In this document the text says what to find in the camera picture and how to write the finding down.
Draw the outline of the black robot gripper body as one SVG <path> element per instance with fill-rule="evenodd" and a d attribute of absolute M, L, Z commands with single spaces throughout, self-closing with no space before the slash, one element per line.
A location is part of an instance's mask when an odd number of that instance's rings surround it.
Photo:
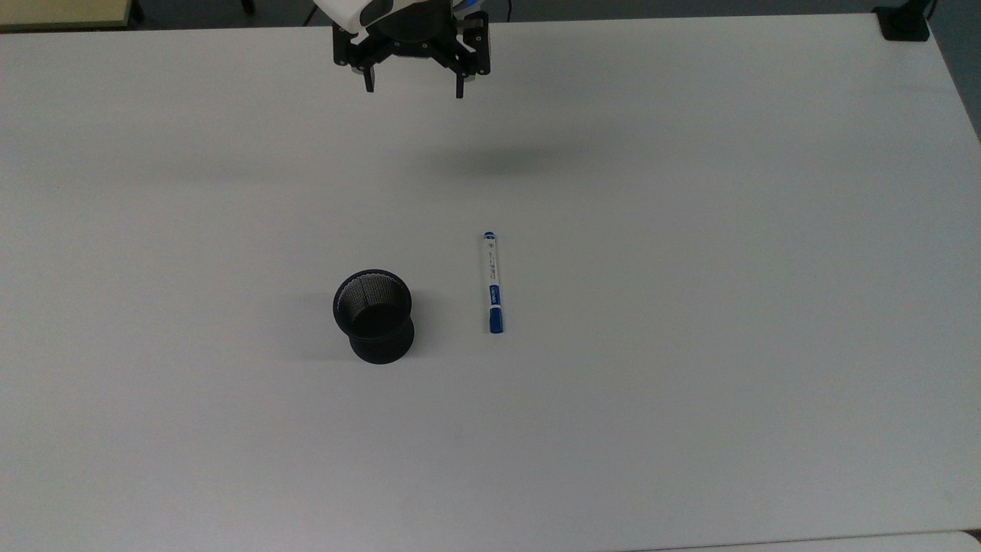
<path fill-rule="evenodd" d="M 481 1 L 333 1 L 333 62 L 361 67 L 392 57 L 432 60 L 468 80 L 491 73 L 490 16 Z"/>

